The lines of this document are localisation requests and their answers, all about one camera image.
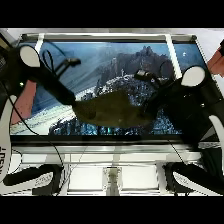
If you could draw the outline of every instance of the screen frame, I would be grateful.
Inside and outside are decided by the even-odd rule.
[[[175,49],[173,44],[175,43],[190,43],[196,44],[203,57],[202,50],[197,43],[197,37],[195,35],[170,35],[170,34],[129,34],[129,33],[45,33],[45,34],[22,34],[20,37],[20,43],[24,42],[152,42],[152,43],[167,43],[171,61],[174,66],[175,74],[178,71],[178,60],[176,58]],[[147,136],[51,136],[44,135],[11,135],[12,146],[49,146],[49,141],[56,146],[102,146],[102,145],[170,145],[170,141],[173,143],[183,143],[183,135],[147,135]]]

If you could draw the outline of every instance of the display screen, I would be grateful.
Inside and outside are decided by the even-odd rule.
[[[162,83],[174,76],[174,69],[166,43],[113,43],[113,42],[54,42],[67,58],[79,58],[81,65],[68,68],[60,81],[74,92],[77,100],[88,100],[101,94],[120,89],[126,90],[131,104],[141,106],[156,91],[149,82],[134,78],[138,70],[153,73]],[[194,64],[203,64],[197,48],[191,44],[175,46],[181,70]],[[54,67],[64,59],[64,55],[44,42],[40,49],[49,50]],[[71,106],[60,104],[42,86],[37,85],[31,116],[26,123],[40,135],[170,135],[181,134],[176,130],[163,110],[157,118],[144,126],[130,128],[102,127],[83,123],[77,119]],[[11,135],[32,135],[18,122],[11,126]]]

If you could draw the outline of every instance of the screen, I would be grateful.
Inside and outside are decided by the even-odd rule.
[[[88,100],[107,92],[125,89],[131,104],[141,106],[155,92],[149,82],[136,80],[138,70],[153,73],[165,83],[173,78],[174,70],[166,43],[111,43],[111,42],[54,42],[67,58],[79,58],[81,65],[70,67],[60,81],[74,92],[77,100]],[[175,48],[182,71],[195,64],[204,63],[197,48],[191,44]],[[64,55],[44,42],[40,49],[49,50],[53,65],[57,67]],[[161,135],[181,134],[176,130],[163,110],[157,118],[145,126],[130,128],[102,127],[79,121],[71,106],[60,104],[42,86],[37,85],[32,113],[26,123],[40,135]],[[11,126],[11,135],[31,135],[22,122]]]

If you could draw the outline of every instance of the white circular cap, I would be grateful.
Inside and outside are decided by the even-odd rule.
[[[205,70],[199,66],[194,66],[192,68],[189,68],[183,76],[181,85],[182,86],[197,86],[205,78]]]
[[[32,47],[22,47],[20,49],[20,57],[26,65],[30,67],[40,67],[39,55]]]

